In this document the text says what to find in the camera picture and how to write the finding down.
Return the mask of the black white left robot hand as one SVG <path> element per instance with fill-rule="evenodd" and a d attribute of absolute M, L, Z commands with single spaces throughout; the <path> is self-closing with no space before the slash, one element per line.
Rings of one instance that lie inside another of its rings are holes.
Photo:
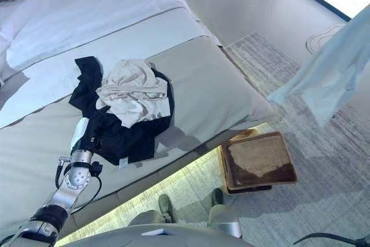
<path fill-rule="evenodd" d="M 101 137 L 106 126 L 107 111 L 110 106 L 96 110 L 90 118 L 83 117 L 75 128 L 71 140 L 71 153 L 77 150 L 95 153 L 101 147 Z"/>

